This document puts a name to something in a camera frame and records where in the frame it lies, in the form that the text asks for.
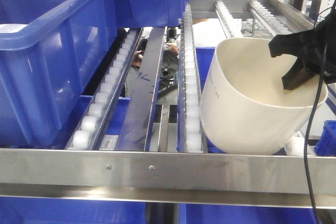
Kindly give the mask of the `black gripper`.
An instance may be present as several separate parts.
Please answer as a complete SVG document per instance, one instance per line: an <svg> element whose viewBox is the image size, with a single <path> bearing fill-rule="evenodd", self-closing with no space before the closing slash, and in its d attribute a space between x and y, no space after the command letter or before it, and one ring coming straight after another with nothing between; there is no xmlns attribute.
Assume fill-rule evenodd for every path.
<svg viewBox="0 0 336 224"><path fill-rule="evenodd" d="M325 56L323 80L335 83L335 10L313 29L294 34L277 35L268 44L271 57L284 54L297 59L281 77L284 90L294 90L320 74Z"/></svg>

